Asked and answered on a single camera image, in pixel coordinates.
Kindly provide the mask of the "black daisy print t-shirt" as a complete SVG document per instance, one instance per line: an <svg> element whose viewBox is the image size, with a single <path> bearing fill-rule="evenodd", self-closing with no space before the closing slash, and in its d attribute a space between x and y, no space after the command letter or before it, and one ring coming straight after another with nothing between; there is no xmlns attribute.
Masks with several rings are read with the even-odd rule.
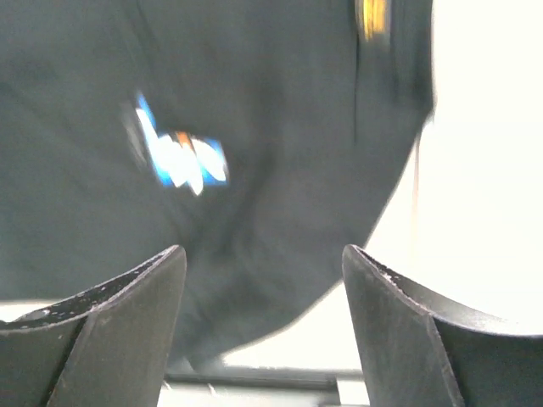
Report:
<svg viewBox="0 0 543 407"><path fill-rule="evenodd" d="M304 314L432 110L430 1L4 1L1 298L177 244L172 371Z"/></svg>

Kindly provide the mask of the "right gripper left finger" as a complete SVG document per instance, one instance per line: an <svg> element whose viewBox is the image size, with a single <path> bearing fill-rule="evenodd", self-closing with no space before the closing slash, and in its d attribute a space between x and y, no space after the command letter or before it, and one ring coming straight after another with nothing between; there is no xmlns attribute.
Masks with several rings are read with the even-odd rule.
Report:
<svg viewBox="0 0 543 407"><path fill-rule="evenodd" d="M1 325L3 406L155 406L186 275L170 247Z"/></svg>

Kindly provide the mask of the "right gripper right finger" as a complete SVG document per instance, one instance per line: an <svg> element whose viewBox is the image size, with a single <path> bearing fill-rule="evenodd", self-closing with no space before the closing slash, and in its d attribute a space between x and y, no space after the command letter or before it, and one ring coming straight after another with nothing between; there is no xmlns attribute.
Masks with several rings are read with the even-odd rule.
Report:
<svg viewBox="0 0 543 407"><path fill-rule="evenodd" d="M540 406L542 335L472 309L387 268L342 254L372 406Z"/></svg>

